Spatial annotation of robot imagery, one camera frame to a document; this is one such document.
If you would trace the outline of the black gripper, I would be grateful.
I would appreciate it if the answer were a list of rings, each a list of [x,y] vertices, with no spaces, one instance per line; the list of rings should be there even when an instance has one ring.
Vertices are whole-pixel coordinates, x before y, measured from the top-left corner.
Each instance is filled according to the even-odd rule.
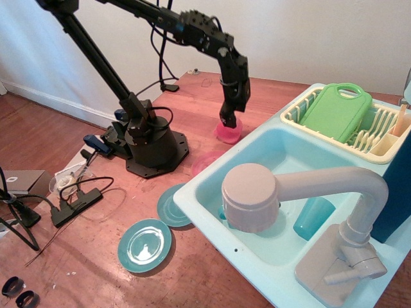
[[[244,112],[250,99],[250,79],[225,82],[220,77],[224,101],[220,109],[220,121],[229,128],[237,127],[234,111]]]

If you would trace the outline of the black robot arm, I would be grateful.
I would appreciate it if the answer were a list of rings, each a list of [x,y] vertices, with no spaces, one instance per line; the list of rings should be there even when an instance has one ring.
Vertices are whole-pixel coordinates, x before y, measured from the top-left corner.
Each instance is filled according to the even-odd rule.
[[[234,114],[244,111],[250,96],[248,64],[216,17],[195,10],[175,13],[149,1],[96,1],[87,3],[80,22],[75,15],[79,7],[78,1],[35,3],[42,30],[51,30],[41,52],[41,92],[101,108],[123,93],[127,83],[142,85],[154,75],[153,57],[139,40],[154,31],[171,42],[180,64],[191,63],[195,51],[216,61],[223,89],[219,117],[225,126],[236,124]],[[96,57],[80,49],[79,38],[86,34],[82,23],[102,44],[107,70],[98,69]]]

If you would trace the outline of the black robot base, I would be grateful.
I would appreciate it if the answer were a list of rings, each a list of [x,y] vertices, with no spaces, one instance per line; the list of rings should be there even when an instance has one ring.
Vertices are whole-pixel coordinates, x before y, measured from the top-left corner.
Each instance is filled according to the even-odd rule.
[[[174,171],[189,154],[186,136],[170,129],[170,122],[155,115],[150,100],[144,100],[148,119],[129,119],[118,110],[119,120],[113,121],[101,135],[112,153],[125,160],[128,172],[143,178],[153,178]]]

